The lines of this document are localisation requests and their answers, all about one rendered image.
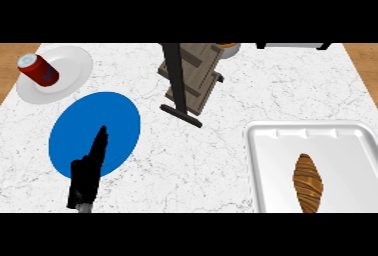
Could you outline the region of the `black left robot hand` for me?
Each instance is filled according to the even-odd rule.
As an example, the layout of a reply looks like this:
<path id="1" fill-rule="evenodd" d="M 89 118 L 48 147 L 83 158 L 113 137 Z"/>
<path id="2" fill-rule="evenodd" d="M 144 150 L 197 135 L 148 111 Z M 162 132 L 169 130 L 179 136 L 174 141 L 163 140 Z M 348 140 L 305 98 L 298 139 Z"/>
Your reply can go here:
<path id="1" fill-rule="evenodd" d="M 83 155 L 81 159 L 70 162 L 70 185 L 66 203 L 69 209 L 76 210 L 76 205 L 81 203 L 92 205 L 98 189 L 106 146 L 107 133 L 106 127 L 101 126 L 92 140 L 88 154 Z"/>

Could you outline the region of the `wooden tiered basket stand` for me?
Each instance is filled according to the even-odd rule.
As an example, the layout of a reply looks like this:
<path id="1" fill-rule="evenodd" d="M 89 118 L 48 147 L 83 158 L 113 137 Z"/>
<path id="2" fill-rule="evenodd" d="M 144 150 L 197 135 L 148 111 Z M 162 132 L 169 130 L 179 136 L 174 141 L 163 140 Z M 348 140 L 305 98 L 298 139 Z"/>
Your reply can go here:
<path id="1" fill-rule="evenodd" d="M 202 123 L 188 113 L 200 114 L 213 85 L 224 81 L 215 71 L 222 48 L 215 43 L 162 43 L 160 46 L 163 62 L 157 74 L 169 81 L 165 97 L 175 105 L 162 104 L 160 110 L 200 128 Z"/>

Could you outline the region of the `brown croissant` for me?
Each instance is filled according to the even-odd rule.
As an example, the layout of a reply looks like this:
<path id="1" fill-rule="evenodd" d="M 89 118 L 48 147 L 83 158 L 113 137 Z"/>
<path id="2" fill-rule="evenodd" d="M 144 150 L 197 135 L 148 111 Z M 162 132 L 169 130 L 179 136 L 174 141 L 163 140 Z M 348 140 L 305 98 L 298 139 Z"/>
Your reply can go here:
<path id="1" fill-rule="evenodd" d="M 315 213 L 320 206 L 323 183 L 309 156 L 299 154 L 292 174 L 293 189 L 301 211 Z"/>

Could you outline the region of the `white rectangular tray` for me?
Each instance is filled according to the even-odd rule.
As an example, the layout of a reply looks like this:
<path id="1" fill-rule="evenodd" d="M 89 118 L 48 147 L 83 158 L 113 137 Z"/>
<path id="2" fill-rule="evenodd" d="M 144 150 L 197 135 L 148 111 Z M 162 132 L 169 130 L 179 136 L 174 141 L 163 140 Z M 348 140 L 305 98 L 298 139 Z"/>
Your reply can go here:
<path id="1" fill-rule="evenodd" d="M 378 135 L 358 121 L 253 121 L 243 131 L 258 213 L 301 211 L 293 169 L 306 154 L 320 175 L 318 211 L 378 212 Z"/>

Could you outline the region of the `blue oval placemat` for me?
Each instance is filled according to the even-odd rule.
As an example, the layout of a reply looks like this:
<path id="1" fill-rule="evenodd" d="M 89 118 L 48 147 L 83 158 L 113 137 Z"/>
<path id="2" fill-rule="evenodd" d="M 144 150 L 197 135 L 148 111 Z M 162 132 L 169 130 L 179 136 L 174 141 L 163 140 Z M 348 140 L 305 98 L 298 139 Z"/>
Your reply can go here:
<path id="1" fill-rule="evenodd" d="M 70 162 L 89 152 L 100 127 L 107 146 L 100 175 L 126 160 L 140 135 L 140 115 L 131 100 L 119 93 L 97 92 L 76 100 L 60 114 L 48 138 L 48 157 L 57 172 L 70 177 Z"/>

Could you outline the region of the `white round plate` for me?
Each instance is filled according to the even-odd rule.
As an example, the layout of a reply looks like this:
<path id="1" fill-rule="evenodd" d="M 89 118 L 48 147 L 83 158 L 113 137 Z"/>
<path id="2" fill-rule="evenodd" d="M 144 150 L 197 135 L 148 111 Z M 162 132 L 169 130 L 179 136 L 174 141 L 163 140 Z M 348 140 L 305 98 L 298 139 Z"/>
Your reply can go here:
<path id="1" fill-rule="evenodd" d="M 58 80 L 51 86 L 42 87 L 24 74 L 18 75 L 16 92 L 30 104 L 47 104 L 67 97 L 83 85 L 92 69 L 91 56 L 79 47 L 57 47 L 45 51 L 41 57 L 55 69 Z"/>

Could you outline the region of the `red soda can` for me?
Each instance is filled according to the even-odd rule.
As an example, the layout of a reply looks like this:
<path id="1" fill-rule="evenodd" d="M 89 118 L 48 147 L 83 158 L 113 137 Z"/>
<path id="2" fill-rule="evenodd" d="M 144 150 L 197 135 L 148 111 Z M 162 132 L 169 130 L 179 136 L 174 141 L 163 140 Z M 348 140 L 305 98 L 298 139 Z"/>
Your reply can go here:
<path id="1" fill-rule="evenodd" d="M 17 69 L 41 86 L 51 86 L 58 80 L 58 72 L 36 54 L 24 54 L 17 60 Z"/>

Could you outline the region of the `grey round pot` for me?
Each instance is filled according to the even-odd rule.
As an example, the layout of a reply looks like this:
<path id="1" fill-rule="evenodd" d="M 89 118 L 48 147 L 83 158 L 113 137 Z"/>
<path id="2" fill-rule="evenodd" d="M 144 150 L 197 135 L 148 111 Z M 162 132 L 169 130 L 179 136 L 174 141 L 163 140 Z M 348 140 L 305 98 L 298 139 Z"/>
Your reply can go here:
<path id="1" fill-rule="evenodd" d="M 222 49 L 221 59 L 228 59 L 237 53 L 240 48 L 239 43 L 216 43 L 216 46 Z"/>

